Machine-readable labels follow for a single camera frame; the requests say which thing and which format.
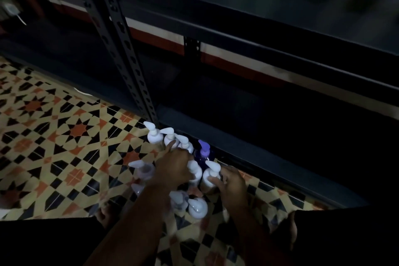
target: floor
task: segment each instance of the floor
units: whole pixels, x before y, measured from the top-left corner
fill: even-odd
[[[153,162],[143,119],[119,107],[72,92],[0,58],[0,218],[90,217],[110,200],[122,212],[136,200],[127,164]],[[292,210],[326,206],[241,173],[252,211],[274,229]],[[198,189],[191,194],[202,196]],[[167,216],[156,265],[244,265],[228,246],[228,215],[219,194],[205,196],[209,212]]]

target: shelving unit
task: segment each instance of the shelving unit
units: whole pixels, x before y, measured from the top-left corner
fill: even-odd
[[[82,4],[82,0],[64,1]],[[399,0],[103,3],[107,9],[101,11],[111,13],[113,4],[134,20],[399,106]],[[124,39],[111,20],[117,34],[112,41],[125,59]],[[82,35],[92,49],[80,51],[69,45],[71,57],[61,59],[27,39],[46,25],[48,21],[35,22],[2,40],[2,53],[140,113],[98,35]],[[47,40],[55,36],[48,35]],[[381,185],[384,171],[374,165],[395,158],[392,139],[397,132],[389,118],[311,90],[268,87],[188,55],[138,41],[131,44],[148,97],[137,86],[134,69],[129,74],[137,91],[149,99],[147,112],[153,106],[162,125],[206,140],[257,174],[270,174],[333,206],[362,206],[376,200],[368,185],[372,179]],[[75,53],[87,57],[74,62]],[[86,65],[101,69],[93,74],[85,71]]]

